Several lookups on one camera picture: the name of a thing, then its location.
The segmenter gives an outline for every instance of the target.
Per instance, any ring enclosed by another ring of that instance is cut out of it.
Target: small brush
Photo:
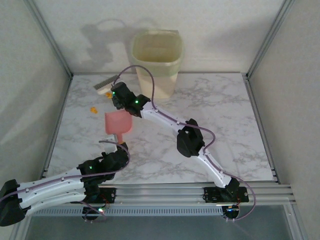
[[[107,80],[104,80],[96,85],[94,85],[94,89],[99,95],[105,94],[111,91],[112,83],[118,78],[118,75],[114,75]]]

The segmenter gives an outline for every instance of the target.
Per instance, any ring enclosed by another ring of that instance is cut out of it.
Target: glass panel
[[[249,206],[241,207],[246,212]],[[283,206],[257,206],[237,222],[220,216],[109,217],[103,223],[81,217],[31,219],[27,240],[292,240]]]

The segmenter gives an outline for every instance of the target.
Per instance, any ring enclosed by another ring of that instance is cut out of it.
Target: marble surface
[[[105,112],[115,111],[112,100],[98,95],[93,85],[107,75],[76,75],[67,98],[62,122],[48,168],[53,176],[94,159],[104,151],[98,143],[106,136]],[[137,76],[123,74],[136,95],[141,93]],[[182,73],[170,99],[155,101],[163,109],[216,134],[209,148],[229,173],[247,181],[272,180],[272,172],[257,122],[240,73]],[[98,113],[93,114],[91,107]],[[208,143],[211,136],[203,132]],[[171,130],[133,117],[133,129],[123,135],[131,163],[108,183],[195,183],[212,182],[207,170],[193,158],[178,153]]]

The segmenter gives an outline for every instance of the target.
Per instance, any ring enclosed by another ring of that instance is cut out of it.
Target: cable
[[[173,121],[174,123],[178,123],[178,121],[177,121],[176,119],[174,119],[174,118],[168,116],[167,114],[165,114],[164,112],[160,111],[160,110],[157,108],[157,106],[155,105],[155,101],[154,101],[154,97],[155,97],[155,79],[154,79],[154,76],[152,75],[152,73],[151,73],[146,67],[144,67],[144,66],[142,66],[142,65],[131,65],[131,66],[126,67],[125,69],[123,69],[123,70],[118,74],[117,78],[116,78],[116,79],[114,80],[114,82],[113,82],[113,85],[117,82],[117,80],[120,78],[120,76],[121,76],[125,71],[127,71],[128,69],[131,69],[131,68],[141,68],[141,69],[145,70],[145,71],[150,75],[151,81],[152,81],[152,92],[151,92],[151,104],[152,104],[152,107],[153,107],[155,110],[158,110],[158,113],[161,114],[162,116],[164,116],[165,118]],[[191,127],[191,128],[195,128],[195,129],[200,129],[200,130],[206,131],[206,132],[208,132],[208,133],[210,133],[210,134],[212,135],[212,141],[209,142],[209,144],[203,148],[203,153],[204,153],[204,155],[206,156],[206,158],[208,159],[209,163],[211,163],[211,165],[212,165],[215,169],[217,169],[219,172],[222,172],[223,174],[225,174],[225,175],[227,175],[227,176],[229,176],[229,177],[231,177],[231,178],[235,178],[235,179],[237,179],[238,181],[243,182],[243,183],[250,189],[250,191],[251,191],[251,193],[252,193],[252,195],[253,195],[253,206],[252,206],[251,210],[250,210],[247,214],[245,214],[244,216],[239,217],[239,218],[236,218],[236,219],[233,219],[233,221],[238,221],[238,220],[241,220],[241,219],[244,219],[245,217],[247,217],[250,213],[252,213],[252,211],[253,211],[253,210],[255,209],[255,207],[256,207],[256,204],[257,204],[256,194],[255,194],[254,190],[249,186],[249,184],[248,184],[246,181],[242,180],[242,179],[241,179],[240,177],[238,177],[238,176],[234,176],[234,175],[232,175],[232,174],[230,174],[230,173],[227,173],[227,172],[223,171],[220,167],[218,167],[217,165],[215,165],[215,164],[212,162],[212,160],[209,158],[209,156],[206,154],[207,148],[210,147],[210,146],[215,142],[215,140],[216,140],[216,135],[214,134],[214,132],[211,131],[211,130],[209,130],[209,129],[207,129],[207,128],[205,128],[205,127],[202,127],[202,126],[195,126],[195,125],[191,125],[191,124],[187,124],[187,123],[183,123],[183,122],[179,122],[178,124],[179,124],[179,125],[183,125],[183,126],[187,126],[187,127]]]
[[[75,178],[87,178],[87,177],[96,177],[96,176],[103,176],[103,175],[109,175],[109,174],[115,174],[117,172],[120,172],[121,170],[123,170],[125,167],[127,167],[130,163],[130,160],[131,160],[131,156],[130,156],[130,153],[129,151],[124,147],[122,146],[121,144],[117,143],[117,142],[113,142],[113,141],[108,141],[108,140],[100,140],[99,143],[108,143],[108,144],[115,144],[117,145],[119,148],[123,149],[126,154],[128,155],[128,161],[126,163],[126,165],[122,168],[120,168],[119,170],[116,170],[116,171],[107,171],[107,172],[102,172],[102,173],[93,173],[93,174],[86,174],[86,175],[72,175],[72,176],[65,176],[64,177],[64,180],[68,180],[68,179],[75,179]],[[30,190],[35,190],[35,189],[38,189],[42,186],[46,186],[46,185],[49,185],[49,184],[52,184],[52,183],[55,183],[55,182],[60,182],[61,181],[61,178],[56,178],[56,179],[52,179],[50,181],[47,181],[47,182],[43,182],[43,183],[40,183],[40,184],[37,184],[37,185],[34,185],[34,186],[31,186],[31,187],[28,187],[29,191]],[[11,192],[11,193],[8,193],[7,195],[3,196],[0,198],[0,203],[5,200],[6,198],[9,198],[10,196],[12,195],[15,195],[15,194],[19,194],[19,193],[22,193],[22,192],[25,192],[27,188],[24,188],[24,189],[20,189],[20,190],[17,190],[17,191],[14,191],[14,192]]]

